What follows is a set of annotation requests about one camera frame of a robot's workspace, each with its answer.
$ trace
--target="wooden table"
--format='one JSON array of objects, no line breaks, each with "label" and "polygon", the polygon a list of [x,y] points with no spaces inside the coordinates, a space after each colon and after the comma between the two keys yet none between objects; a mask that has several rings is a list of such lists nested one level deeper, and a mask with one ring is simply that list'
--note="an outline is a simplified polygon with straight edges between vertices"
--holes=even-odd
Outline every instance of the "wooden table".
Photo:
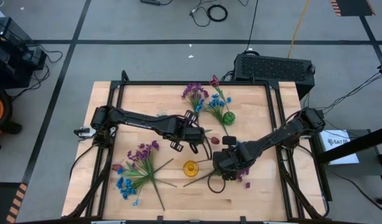
[{"label": "wooden table", "polygon": [[[91,118],[98,106],[106,104],[110,82],[95,82],[88,105],[85,126],[90,125]],[[184,114],[190,109],[189,104],[181,99],[180,94],[184,86],[177,85],[126,85],[122,108],[136,113],[157,114]],[[214,89],[205,86],[210,94]],[[227,127],[230,135],[236,136],[239,141],[257,140],[272,131],[269,119],[268,101],[266,90],[263,86],[222,86],[226,96],[231,96],[233,102],[229,108],[236,115],[236,121]],[[280,83],[280,91],[286,117],[300,110],[299,98],[294,83]],[[274,102],[277,125],[280,124],[279,113]],[[225,134],[217,120],[210,114],[200,114],[200,125],[213,131],[207,133],[208,137],[218,139]],[[137,207],[132,206],[136,196],[124,200],[116,188],[119,175],[111,171],[106,194],[103,218],[107,220],[156,220],[158,215],[163,215],[164,220],[233,220],[239,221],[240,216],[245,216],[248,221],[253,220],[286,220],[284,200],[280,185],[280,176],[277,166],[276,150],[268,149],[250,168],[250,174],[244,177],[244,182],[227,182],[226,189],[221,194],[214,194],[207,187],[207,181],[202,180],[187,187],[184,184],[207,174],[213,169],[211,162],[200,163],[200,172],[194,178],[187,177],[182,167],[188,160],[199,161],[206,159],[205,153],[200,149],[199,154],[194,154],[186,144],[182,152],[176,152],[169,147],[170,142],[163,140],[155,132],[146,129],[121,125],[117,132],[113,154],[113,164],[125,164],[129,150],[137,149],[140,143],[149,143],[158,140],[161,149],[156,153],[155,166],[159,167],[171,158],[174,160],[156,174],[156,178],[170,182],[177,188],[166,184],[158,184],[166,211],[162,210],[159,199],[152,184],[145,185],[142,189]],[[301,145],[310,149],[307,140],[300,140]],[[79,144],[77,157],[88,149],[91,140]],[[220,151],[222,145],[212,145],[213,151]],[[95,166],[97,149],[89,152],[80,159],[75,166],[69,183],[67,197],[62,215],[69,214],[81,201],[90,188],[93,168]],[[319,181],[314,167],[313,159],[303,150],[295,149],[294,161],[301,191],[309,202],[320,213],[325,213],[321,196]],[[251,182],[251,188],[245,189],[245,182]],[[211,180],[212,188],[221,189],[222,180],[217,177]],[[292,202],[293,216],[297,217],[294,195],[289,188]],[[100,193],[95,195],[93,214],[96,214]]]}]

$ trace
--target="small yellow vase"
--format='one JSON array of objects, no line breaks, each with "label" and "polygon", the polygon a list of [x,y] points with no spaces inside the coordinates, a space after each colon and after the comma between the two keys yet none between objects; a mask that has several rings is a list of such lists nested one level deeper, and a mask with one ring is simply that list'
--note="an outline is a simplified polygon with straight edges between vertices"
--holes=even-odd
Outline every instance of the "small yellow vase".
[{"label": "small yellow vase", "polygon": [[185,175],[187,175],[189,177],[194,177],[195,175],[198,174],[199,166],[194,161],[187,161],[187,162],[185,162],[185,164],[183,166],[183,171],[184,171]]}]

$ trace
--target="black floor stripe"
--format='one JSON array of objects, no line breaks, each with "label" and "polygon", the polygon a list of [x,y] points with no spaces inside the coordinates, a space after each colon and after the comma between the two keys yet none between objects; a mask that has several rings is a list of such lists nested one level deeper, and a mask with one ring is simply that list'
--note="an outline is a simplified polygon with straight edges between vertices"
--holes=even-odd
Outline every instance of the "black floor stripe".
[{"label": "black floor stripe", "polygon": [[[251,44],[290,45],[291,40],[251,40]],[[100,45],[159,45],[159,44],[247,44],[248,40],[31,40],[32,44],[100,44]],[[295,40],[295,45],[371,45],[370,40]]]},{"label": "black floor stripe", "polygon": [[372,30],[370,28],[370,25],[365,19],[365,16],[360,16],[360,20],[361,20],[361,23],[363,24],[366,34],[370,38],[370,41],[372,43],[373,49],[375,50],[376,56],[378,56],[378,59],[380,60],[382,58],[382,51],[379,48],[378,41],[376,41],[375,36],[373,35]]},{"label": "black floor stripe", "polygon": [[64,63],[63,63],[62,68],[61,68],[60,75],[58,77],[57,83],[55,84],[52,98],[50,100],[49,106],[47,107],[47,112],[46,112],[46,115],[44,116],[44,120],[43,120],[42,126],[40,127],[40,131],[37,135],[35,146],[32,150],[32,154],[30,155],[30,159],[29,159],[27,168],[25,170],[24,176],[22,177],[22,182],[25,184],[29,184],[30,178],[32,177],[32,173],[33,173],[35,165],[36,165],[36,160],[39,156],[40,149],[42,148],[44,137],[46,135],[47,128],[49,127],[50,120],[52,119],[52,115],[53,115],[55,105],[57,103],[58,95],[60,94],[62,83],[64,82],[64,78],[67,74],[67,70],[68,70],[69,64],[71,62],[73,51],[75,50],[75,46],[76,46],[75,42],[79,38],[80,31],[82,29],[82,25],[85,21],[87,11],[88,11],[88,8],[90,6],[90,1],[91,0],[86,0],[86,2],[85,2],[85,5],[83,7],[82,13],[81,13],[79,21],[78,21],[77,28],[75,29],[75,33],[74,33],[73,38],[72,38],[71,45],[69,46],[67,56],[65,57]]}]

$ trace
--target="green vase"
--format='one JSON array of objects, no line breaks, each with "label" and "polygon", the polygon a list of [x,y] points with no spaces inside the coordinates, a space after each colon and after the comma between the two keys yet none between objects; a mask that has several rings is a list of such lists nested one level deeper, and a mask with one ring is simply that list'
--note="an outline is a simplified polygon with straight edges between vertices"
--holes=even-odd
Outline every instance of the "green vase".
[{"label": "green vase", "polygon": [[232,125],[235,121],[235,114],[233,112],[226,112],[223,115],[223,123],[225,125]]}]

